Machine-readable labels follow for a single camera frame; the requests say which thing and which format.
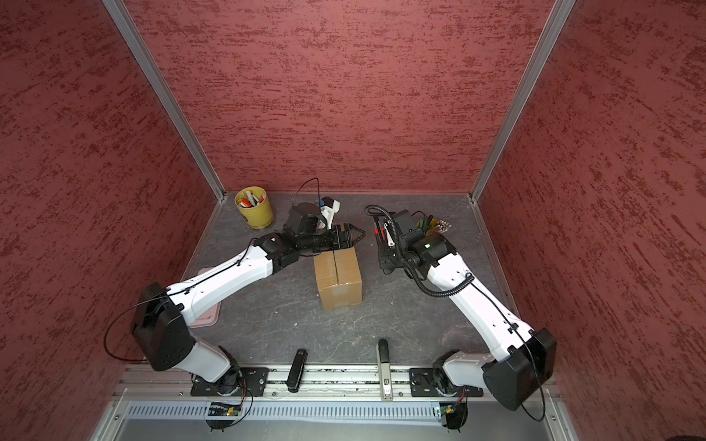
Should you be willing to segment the brown cardboard express box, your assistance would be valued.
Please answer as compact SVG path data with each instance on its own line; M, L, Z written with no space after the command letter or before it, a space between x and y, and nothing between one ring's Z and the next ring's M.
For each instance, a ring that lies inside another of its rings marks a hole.
M317 255L314 258L314 273L325 311L362 303L362 278L353 247Z

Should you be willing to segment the red black utility knife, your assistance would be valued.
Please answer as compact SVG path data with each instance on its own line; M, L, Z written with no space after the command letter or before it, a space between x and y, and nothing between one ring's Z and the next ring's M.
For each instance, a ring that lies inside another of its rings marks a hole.
M376 239L378 241L378 244L385 244L386 243L385 232L384 232L384 228L382 227L382 224L380 223L380 217L374 216L373 221L375 224L375 235L376 235Z

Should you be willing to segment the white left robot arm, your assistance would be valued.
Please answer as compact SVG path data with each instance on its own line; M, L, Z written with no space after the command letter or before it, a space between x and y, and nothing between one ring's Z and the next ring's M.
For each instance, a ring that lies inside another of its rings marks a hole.
M214 305L304 255L353 248L364 231L348 222L335 224L335 214L334 207L300 203L290 208L281 231L252 239L230 260L168 287L146 287L131 333L151 368L186 371L222 396L238 391L244 380L237 361L222 347L198 340L190 325Z

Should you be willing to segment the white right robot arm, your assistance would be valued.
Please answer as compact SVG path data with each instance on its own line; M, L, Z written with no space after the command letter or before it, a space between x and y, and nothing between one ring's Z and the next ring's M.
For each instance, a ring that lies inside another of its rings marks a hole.
M555 369L553 335L534 330L511 312L474 275L450 240L432 231L430 218L417 222L408 211L391 212L374 204L365 212L376 225L382 270L400 268L428 297L451 300L487 346L485 356L460 350L440 356L430 379L437 393L485 390L515 411L542 392Z

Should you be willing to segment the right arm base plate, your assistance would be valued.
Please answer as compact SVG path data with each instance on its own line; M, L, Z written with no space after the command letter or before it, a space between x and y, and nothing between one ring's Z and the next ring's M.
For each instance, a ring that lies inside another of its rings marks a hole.
M454 385L442 369L412 367L408 371L412 396L439 398L481 398L482 389L472 386Z

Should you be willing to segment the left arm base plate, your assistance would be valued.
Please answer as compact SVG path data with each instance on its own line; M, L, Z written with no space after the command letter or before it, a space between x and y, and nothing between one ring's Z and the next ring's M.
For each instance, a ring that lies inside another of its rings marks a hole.
M190 395L235 400L250 392L255 397L261 397L268 383L268 374L270 369L266 367L241 367L236 377L231 376L228 380L219 380L215 383L195 376L192 378Z

